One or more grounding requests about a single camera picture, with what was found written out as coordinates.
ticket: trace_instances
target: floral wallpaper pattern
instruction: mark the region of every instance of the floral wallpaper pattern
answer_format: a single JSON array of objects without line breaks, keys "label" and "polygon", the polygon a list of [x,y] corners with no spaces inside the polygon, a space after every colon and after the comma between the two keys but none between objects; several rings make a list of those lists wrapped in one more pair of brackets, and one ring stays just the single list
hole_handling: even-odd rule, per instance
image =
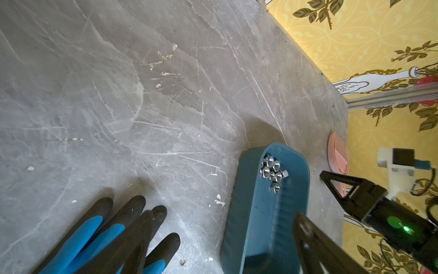
[{"label": "floral wallpaper pattern", "polygon": [[273,0],[267,9],[346,98],[438,75],[436,0]]},{"label": "floral wallpaper pattern", "polygon": [[[352,110],[348,118],[347,146],[350,158],[351,176],[366,178],[376,184],[388,187],[388,174],[385,168],[377,166],[378,147],[410,148],[415,150],[415,158],[431,161],[438,165],[438,127],[420,130],[421,123],[436,115],[437,100],[409,103],[399,107],[381,109]],[[380,120],[376,126],[379,113]],[[418,185],[415,190],[424,192],[423,196],[400,193],[397,202],[405,208],[426,218],[425,206],[438,196],[438,188],[430,184],[430,171],[415,172]],[[382,236],[372,228],[344,216],[343,249],[372,274],[393,274],[391,264],[398,274],[429,274],[430,272],[413,260],[409,254],[393,250]]]}]

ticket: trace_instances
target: teal plastic container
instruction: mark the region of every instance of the teal plastic container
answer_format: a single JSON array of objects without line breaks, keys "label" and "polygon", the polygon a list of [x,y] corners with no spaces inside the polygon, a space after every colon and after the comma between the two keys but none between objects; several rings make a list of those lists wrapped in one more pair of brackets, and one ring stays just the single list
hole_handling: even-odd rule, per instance
[{"label": "teal plastic container", "polygon": [[[270,180],[260,178],[266,153],[289,172],[278,194],[271,191]],[[292,221],[297,211],[307,213],[309,186],[306,160],[281,143],[252,148],[242,156],[222,247],[225,274],[300,272]]]}]

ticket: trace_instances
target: concrete floor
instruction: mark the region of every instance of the concrete floor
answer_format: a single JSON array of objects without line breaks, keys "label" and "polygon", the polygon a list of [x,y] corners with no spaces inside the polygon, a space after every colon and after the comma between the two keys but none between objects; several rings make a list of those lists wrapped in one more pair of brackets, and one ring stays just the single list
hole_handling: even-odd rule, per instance
[{"label": "concrete floor", "polygon": [[239,157],[277,141],[342,242],[318,174],[346,102],[255,0],[2,1],[0,91],[0,273],[28,273],[99,197],[136,194],[168,208],[152,246],[181,236],[165,273],[222,273]]}]

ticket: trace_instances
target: metal nut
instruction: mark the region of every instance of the metal nut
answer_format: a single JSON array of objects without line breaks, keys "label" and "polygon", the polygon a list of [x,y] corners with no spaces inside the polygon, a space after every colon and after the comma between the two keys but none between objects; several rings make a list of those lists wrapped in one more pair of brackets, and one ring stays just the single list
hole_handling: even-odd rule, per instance
[{"label": "metal nut", "polygon": [[272,165],[272,169],[273,169],[275,172],[279,171],[279,170],[280,170],[280,161],[275,160],[275,161],[274,161],[274,164]]},{"label": "metal nut", "polygon": [[273,171],[270,171],[270,172],[271,172],[271,174],[269,174],[269,179],[271,181],[274,181],[275,180],[275,172],[273,172]]},{"label": "metal nut", "polygon": [[273,165],[274,165],[274,157],[272,157],[271,155],[267,154],[263,158],[263,162],[266,164],[267,167],[273,167]]},{"label": "metal nut", "polygon": [[289,172],[287,172],[287,170],[283,170],[281,171],[281,174],[283,174],[283,177],[286,178],[287,176],[289,176]]},{"label": "metal nut", "polygon": [[281,172],[279,171],[279,172],[275,173],[274,181],[276,181],[277,183],[280,183],[281,180],[283,180],[283,174],[281,174]]},{"label": "metal nut", "polygon": [[271,176],[271,169],[269,167],[263,167],[261,169],[261,175],[263,178],[269,179],[269,177]]},{"label": "metal nut", "polygon": [[276,182],[273,182],[271,185],[271,191],[277,194],[278,192],[280,192],[280,185]]}]

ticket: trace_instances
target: glove finger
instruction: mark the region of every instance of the glove finger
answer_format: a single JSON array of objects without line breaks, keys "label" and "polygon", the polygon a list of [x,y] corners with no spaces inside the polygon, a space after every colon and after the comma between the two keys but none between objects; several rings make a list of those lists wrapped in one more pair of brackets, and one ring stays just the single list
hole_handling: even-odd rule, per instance
[{"label": "glove finger", "polygon": [[49,269],[56,272],[56,269],[61,269],[62,266],[69,264],[90,239],[102,223],[103,218],[111,211],[112,207],[113,200],[111,198],[105,197],[99,199],[79,221],[74,224],[55,248],[35,268],[32,274],[40,273],[43,269],[45,269],[43,273],[50,273],[48,272]]},{"label": "glove finger", "polygon": [[147,272],[151,271],[151,269],[160,269],[158,266],[164,265],[161,272],[164,268],[169,264],[170,260],[173,258],[175,253],[180,248],[180,236],[177,233],[171,233],[167,235],[161,243],[154,248],[153,251],[146,257],[143,274],[156,273],[156,272]]},{"label": "glove finger", "polygon": [[140,242],[144,242],[144,249],[148,249],[153,222],[151,211],[143,212],[136,221],[75,273],[118,273]]},{"label": "glove finger", "polygon": [[146,199],[137,195],[132,197],[85,245],[86,249],[102,232],[106,231],[114,224],[121,224],[124,228],[128,227],[135,219],[140,216],[145,207]]},{"label": "glove finger", "polygon": [[166,268],[166,264],[163,260],[159,260],[143,269],[143,274],[161,274]]},{"label": "glove finger", "polygon": [[[151,239],[153,239],[167,216],[167,209],[165,206],[156,206],[151,212],[153,216]],[[145,248],[144,243],[141,242],[125,262],[121,274],[137,273],[139,266],[143,269],[146,253],[147,249]]]},{"label": "glove finger", "polygon": [[167,208],[165,206],[156,206],[152,208],[151,211],[154,216],[154,222],[152,225],[152,235],[151,235],[151,239],[153,239],[158,229],[160,228],[161,224],[164,222],[167,216]]},{"label": "glove finger", "polygon": [[113,224],[102,232],[85,250],[82,250],[74,260],[65,268],[65,274],[70,274],[81,268],[102,249],[111,243],[120,233],[125,230],[122,224]]},{"label": "glove finger", "polygon": [[128,260],[123,265],[123,270],[121,274],[132,274],[140,273],[143,270],[143,265],[145,264],[147,245],[141,242],[129,256]]}]

